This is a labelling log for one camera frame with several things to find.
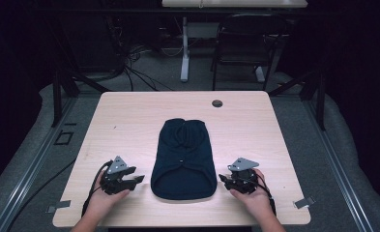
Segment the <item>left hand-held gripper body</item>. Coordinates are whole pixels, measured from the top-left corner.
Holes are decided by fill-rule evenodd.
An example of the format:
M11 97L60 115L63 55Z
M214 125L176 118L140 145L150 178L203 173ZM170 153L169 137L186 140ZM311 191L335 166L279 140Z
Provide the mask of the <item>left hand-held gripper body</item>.
M129 168L120 156L111 161L102 174L100 185L108 195L119 193L127 189L127 183L123 180L121 171Z

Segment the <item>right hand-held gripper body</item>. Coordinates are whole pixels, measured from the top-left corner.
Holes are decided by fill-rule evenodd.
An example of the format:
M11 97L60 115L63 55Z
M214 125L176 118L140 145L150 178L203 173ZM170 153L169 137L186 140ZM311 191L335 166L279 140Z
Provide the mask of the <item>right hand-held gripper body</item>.
M237 186L240 193L252 193L256 190L258 181L253 168L258 165L259 163L256 161L237 158L228 166L228 170L231 172L230 179L233 180L232 185Z

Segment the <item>dark navy pet garment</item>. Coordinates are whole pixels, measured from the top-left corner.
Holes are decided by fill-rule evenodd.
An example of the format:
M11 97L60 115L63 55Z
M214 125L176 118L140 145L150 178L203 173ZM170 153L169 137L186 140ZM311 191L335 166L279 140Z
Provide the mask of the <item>dark navy pet garment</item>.
M210 136L200 120L164 122L151 176L155 196L166 200L211 197L217 189Z

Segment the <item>person's left hand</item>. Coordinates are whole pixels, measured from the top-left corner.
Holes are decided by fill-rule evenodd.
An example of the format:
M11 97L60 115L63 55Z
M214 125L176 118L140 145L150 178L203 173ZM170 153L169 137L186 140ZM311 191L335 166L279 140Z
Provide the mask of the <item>person's left hand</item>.
M98 180L93 187L93 193L91 195L86 212L97 212L106 216L119 201L121 201L130 193L130 191L128 189L125 189L119 193L108 195L101 188L101 177L102 174L99 175Z

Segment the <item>person's right hand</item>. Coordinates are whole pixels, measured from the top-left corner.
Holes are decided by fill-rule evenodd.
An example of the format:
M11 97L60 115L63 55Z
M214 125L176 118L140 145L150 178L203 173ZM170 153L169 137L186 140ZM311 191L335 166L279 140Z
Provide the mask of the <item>person's right hand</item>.
M238 200L240 200L248 212L257 220L273 217L274 213L270 204L270 197L268 193L261 187L250 194L242 194L235 189L230 193Z

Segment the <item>grey tape strip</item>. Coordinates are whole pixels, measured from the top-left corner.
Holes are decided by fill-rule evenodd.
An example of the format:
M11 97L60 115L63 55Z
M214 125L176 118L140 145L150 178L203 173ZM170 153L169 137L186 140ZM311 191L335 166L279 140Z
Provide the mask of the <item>grey tape strip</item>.
M315 203L315 199L312 196L300 199L294 202L294 206L297 209L308 208Z
M57 209L61 209L61 208L68 208L71 206L71 201L70 200L66 200L66 201L60 201L60 202L57 202L55 205L50 205L46 208L46 213L47 214L53 214L56 212Z

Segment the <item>black metal stand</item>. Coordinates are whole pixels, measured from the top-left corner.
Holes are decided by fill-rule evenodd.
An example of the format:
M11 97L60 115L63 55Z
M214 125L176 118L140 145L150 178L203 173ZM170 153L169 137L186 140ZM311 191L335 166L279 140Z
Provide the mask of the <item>black metal stand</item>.
M287 81L280 87L269 92L270 97L280 95L295 85L302 84L303 88L299 93L302 101L311 101L315 99L315 122L320 130L325 130L324 112L326 99L326 77L320 70L309 71L297 78Z
M52 126L56 127L63 118L62 91L65 91L70 98L77 98L80 94L80 90L75 84L77 80L87 84L99 93L108 92L108 89L79 72L78 65L73 58L70 43L59 18L57 16L47 16L45 23L53 39L50 46L55 66L55 74L52 80L54 108Z

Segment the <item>black folding chair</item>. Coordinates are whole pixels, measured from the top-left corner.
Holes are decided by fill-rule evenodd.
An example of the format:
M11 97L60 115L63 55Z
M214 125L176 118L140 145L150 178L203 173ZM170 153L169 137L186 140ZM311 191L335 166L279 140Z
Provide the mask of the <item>black folding chair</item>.
M212 89L216 89L218 65L266 67L263 87L265 90L278 40L287 29L287 21L278 14L232 14L218 26L211 72Z

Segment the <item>white desk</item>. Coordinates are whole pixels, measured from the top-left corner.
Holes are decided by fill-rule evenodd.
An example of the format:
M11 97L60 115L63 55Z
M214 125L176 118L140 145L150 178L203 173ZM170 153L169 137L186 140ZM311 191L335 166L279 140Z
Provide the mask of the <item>white desk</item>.
M307 0L162 0L163 7L169 8L305 8ZM181 81L189 80L190 54L188 21L183 16L183 60Z

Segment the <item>aluminium floor rail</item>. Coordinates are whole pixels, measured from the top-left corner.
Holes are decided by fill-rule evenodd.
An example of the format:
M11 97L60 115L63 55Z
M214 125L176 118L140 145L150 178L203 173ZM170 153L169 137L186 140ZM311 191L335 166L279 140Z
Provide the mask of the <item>aluminium floor rail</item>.
M353 189L347 177L347 174L337 156L336 150L330 140L328 133L325 130L322 130L316 121L314 106L309 101L304 101L303 106L312 125L315 128L318 137L323 144L323 147L326 151L326 160L332 170L336 183L344 198L345 204L358 228L358 231L375 232L359 200L359 197Z
M38 119L0 177L0 232L6 232L21 203L33 185L46 159L53 139L71 113L77 98L65 100L62 116L55 127L54 111L44 103Z

